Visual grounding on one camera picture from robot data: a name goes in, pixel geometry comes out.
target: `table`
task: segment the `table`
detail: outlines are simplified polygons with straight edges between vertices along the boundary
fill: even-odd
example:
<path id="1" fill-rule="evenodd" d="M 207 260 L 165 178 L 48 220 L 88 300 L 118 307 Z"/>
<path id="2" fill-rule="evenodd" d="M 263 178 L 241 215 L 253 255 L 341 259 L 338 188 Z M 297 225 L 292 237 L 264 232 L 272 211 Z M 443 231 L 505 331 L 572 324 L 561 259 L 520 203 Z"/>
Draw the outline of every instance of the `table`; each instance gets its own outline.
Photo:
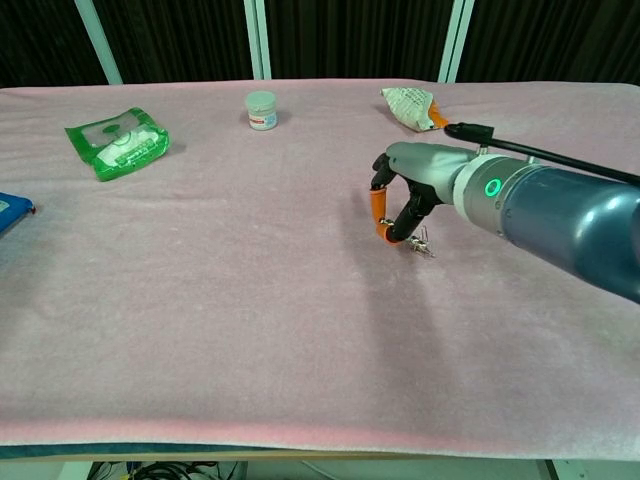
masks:
<path id="1" fill-rule="evenodd" d="M 383 86 L 451 121 L 634 173 L 628 85 L 308 80 L 0 91 L 0 445 L 128 442 L 504 458 L 640 458 L 637 307 L 465 223 L 437 258 L 375 235 L 371 164 L 414 133 Z M 278 97 L 248 127 L 243 99 Z M 63 127 L 139 106 L 162 159 L 99 183 Z M 389 212 L 406 201 L 394 182 Z"/>

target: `green plastic package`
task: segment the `green plastic package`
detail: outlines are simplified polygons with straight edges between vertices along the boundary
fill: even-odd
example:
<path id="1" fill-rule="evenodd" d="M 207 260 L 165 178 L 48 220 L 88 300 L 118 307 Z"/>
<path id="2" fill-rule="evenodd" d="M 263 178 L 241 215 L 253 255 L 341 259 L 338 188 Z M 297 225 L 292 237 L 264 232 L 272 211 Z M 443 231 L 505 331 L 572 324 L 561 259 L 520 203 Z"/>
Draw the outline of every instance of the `green plastic package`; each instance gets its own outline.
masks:
<path id="1" fill-rule="evenodd" d="M 85 163 L 103 182 L 135 172 L 163 155 L 170 145 L 169 132 L 141 108 L 99 122 L 65 128 L 69 140 Z"/>

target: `jar label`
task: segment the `jar label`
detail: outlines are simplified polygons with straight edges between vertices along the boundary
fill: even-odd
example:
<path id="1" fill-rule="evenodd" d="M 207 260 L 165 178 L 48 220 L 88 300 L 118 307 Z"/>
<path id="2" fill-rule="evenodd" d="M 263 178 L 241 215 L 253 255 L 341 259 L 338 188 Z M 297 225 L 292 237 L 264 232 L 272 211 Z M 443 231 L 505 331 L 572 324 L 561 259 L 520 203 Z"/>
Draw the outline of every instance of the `jar label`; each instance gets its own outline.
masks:
<path id="1" fill-rule="evenodd" d="M 249 115 L 249 123 L 259 128 L 271 128 L 275 126 L 277 121 L 278 116 L 276 115 L 276 112 L 265 115 L 264 117 Z"/>

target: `black cable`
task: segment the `black cable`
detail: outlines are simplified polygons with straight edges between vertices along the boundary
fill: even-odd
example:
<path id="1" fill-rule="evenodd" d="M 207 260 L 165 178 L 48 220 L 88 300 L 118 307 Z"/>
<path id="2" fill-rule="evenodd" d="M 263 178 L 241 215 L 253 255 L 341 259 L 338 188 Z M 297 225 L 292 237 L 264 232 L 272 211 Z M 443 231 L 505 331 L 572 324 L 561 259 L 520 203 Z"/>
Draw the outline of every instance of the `black cable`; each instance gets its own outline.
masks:
<path id="1" fill-rule="evenodd" d="M 453 123 L 447 125 L 444 129 L 445 134 L 458 140 L 465 142 L 478 143 L 483 147 L 496 147 L 512 152 L 524 153 L 525 155 L 542 158 L 550 162 L 558 163 L 566 167 L 584 170 L 585 172 L 600 175 L 602 177 L 619 180 L 621 182 L 630 183 L 631 185 L 640 186 L 640 176 L 632 173 L 622 172 L 614 168 L 603 167 L 594 163 L 578 160 L 577 158 L 567 157 L 559 153 L 549 152 L 540 148 L 522 145 L 520 143 L 508 142 L 493 138 L 493 127 L 486 125 L 476 125 L 473 123 Z"/>
<path id="2" fill-rule="evenodd" d="M 233 477 L 233 472 L 235 472 L 235 471 L 236 471 L 236 467 L 237 467 L 237 466 L 238 466 L 238 462 L 236 462 L 236 463 L 233 465 L 233 468 L 231 469 L 231 473 L 230 473 L 230 474 L 229 474 L 229 476 L 227 477 L 227 480 L 231 480 L 231 477 Z"/>
<path id="3" fill-rule="evenodd" d="M 90 480 L 96 479 L 96 477 L 98 476 L 98 473 L 100 473 L 100 470 L 102 470 L 102 467 L 104 466 L 105 463 L 107 462 L 102 462 L 100 464 L 98 469 L 95 472 L 93 472 L 93 475 L 91 476 Z M 106 480 L 107 478 L 109 478 L 109 475 L 111 475 L 111 470 L 113 470 L 113 463 L 109 463 L 109 470 L 107 471 L 106 475 L 101 475 L 99 480 Z"/>
<path id="4" fill-rule="evenodd" d="M 567 157 L 560 155 L 559 153 L 549 152 L 528 145 L 522 145 L 520 143 L 507 142 L 506 140 L 499 140 L 492 138 L 487 142 L 490 147 L 502 148 L 504 150 L 511 150 L 512 152 L 524 153 L 536 158 L 543 158 L 554 163 L 559 163 L 570 168 L 576 168 L 578 170 L 584 170 L 585 172 L 600 175 L 602 177 L 612 178 L 621 182 L 630 183 L 631 185 L 640 186 L 640 177 L 632 173 L 622 172 L 614 168 L 603 167 L 602 165 L 596 165 L 595 163 L 585 162 L 584 160 L 578 160 L 577 158 Z"/>
<path id="5" fill-rule="evenodd" d="M 162 466 L 167 466 L 178 470 L 181 475 L 189 475 L 189 470 L 193 467 L 193 464 L 185 462 L 158 462 Z"/>
<path id="6" fill-rule="evenodd" d="M 553 464 L 553 460 L 545 460 L 544 464 L 546 465 L 547 470 L 549 471 L 549 477 L 551 477 L 551 480 L 559 480 L 558 472 L 556 472 L 556 467 Z"/>
<path id="7" fill-rule="evenodd" d="M 89 469 L 89 475 L 87 475 L 87 480 L 93 480 L 94 478 L 96 478 L 96 475 L 102 468 L 102 465 L 104 465 L 104 462 L 93 462 L 91 464 L 91 468 Z"/>
<path id="8" fill-rule="evenodd" d="M 218 468 L 218 462 L 191 462 L 191 464 L 187 467 L 187 473 L 200 473 L 202 475 L 206 475 L 206 473 L 203 473 L 202 470 L 200 469 L 201 466 Z"/>
<path id="9" fill-rule="evenodd" d="M 133 475 L 133 480 L 155 480 L 161 477 L 167 480 L 183 480 L 189 478 L 188 473 L 176 465 L 168 462 L 156 462 L 137 470 Z"/>

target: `white container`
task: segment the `white container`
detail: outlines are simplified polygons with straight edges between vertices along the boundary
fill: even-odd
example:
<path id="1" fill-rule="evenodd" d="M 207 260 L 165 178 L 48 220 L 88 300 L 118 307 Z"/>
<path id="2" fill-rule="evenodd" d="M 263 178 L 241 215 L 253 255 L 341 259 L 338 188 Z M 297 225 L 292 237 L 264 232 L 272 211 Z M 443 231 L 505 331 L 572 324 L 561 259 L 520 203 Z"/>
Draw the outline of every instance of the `white container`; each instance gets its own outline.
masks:
<path id="1" fill-rule="evenodd" d="M 271 92 L 251 92 L 245 100 L 249 125 L 255 130 L 269 130 L 278 124 L 276 96 Z"/>

